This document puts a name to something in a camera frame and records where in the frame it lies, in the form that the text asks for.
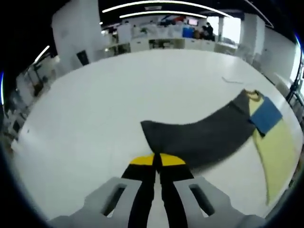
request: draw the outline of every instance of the dark gray cloth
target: dark gray cloth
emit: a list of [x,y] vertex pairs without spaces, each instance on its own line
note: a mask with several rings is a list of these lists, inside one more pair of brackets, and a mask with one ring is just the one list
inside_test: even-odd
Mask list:
[[243,90],[233,101],[207,118],[185,125],[142,121],[154,153],[183,159],[191,169],[218,162],[233,154],[252,135],[249,97]]

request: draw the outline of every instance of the desk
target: desk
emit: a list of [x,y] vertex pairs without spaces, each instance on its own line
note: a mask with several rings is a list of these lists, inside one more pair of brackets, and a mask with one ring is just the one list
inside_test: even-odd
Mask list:
[[[120,177],[134,157],[151,153],[140,121],[185,124],[205,118],[243,89],[222,76],[245,74],[255,78],[246,89],[259,90],[281,111],[299,158],[303,136],[292,109],[249,64],[208,51],[149,50],[103,59],[54,82],[20,132],[14,162],[21,179],[48,219],[70,215],[82,208],[85,196]],[[234,208],[262,217],[289,183],[267,206],[264,170],[252,139],[200,175],[229,195]],[[165,213],[154,216],[150,227],[162,219]]]

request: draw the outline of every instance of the yellow cloth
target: yellow cloth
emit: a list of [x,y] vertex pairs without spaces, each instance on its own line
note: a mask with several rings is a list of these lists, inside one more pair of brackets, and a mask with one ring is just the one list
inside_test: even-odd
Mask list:
[[[258,102],[250,100],[250,115],[252,115],[262,103],[262,98]],[[269,204],[276,198],[295,165],[293,139],[283,119],[263,138],[258,130],[255,129],[253,139],[264,167],[267,184],[266,204]]]

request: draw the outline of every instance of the white tabletop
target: white tabletop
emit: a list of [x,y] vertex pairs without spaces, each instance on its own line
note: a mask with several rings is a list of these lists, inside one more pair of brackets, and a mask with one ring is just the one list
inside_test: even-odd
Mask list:
[[[73,71],[37,102],[20,132],[14,157],[30,196],[48,219],[74,213],[85,196],[109,178],[120,177],[130,160],[151,153],[140,121],[201,120],[244,88],[222,79],[235,75],[253,77],[246,89],[257,89],[273,101],[300,155],[303,136],[291,108],[249,64],[198,50],[143,51]],[[264,170],[251,138],[200,175],[229,195],[232,206],[244,214],[264,217],[276,204],[266,205]]]

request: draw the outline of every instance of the window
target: window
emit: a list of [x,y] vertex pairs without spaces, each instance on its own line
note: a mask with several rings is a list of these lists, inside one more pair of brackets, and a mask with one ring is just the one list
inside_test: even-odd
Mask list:
[[223,38],[230,39],[235,44],[239,44],[241,36],[241,19],[224,17]]
[[215,36],[219,35],[219,17],[207,17],[207,22],[213,27],[213,34]]

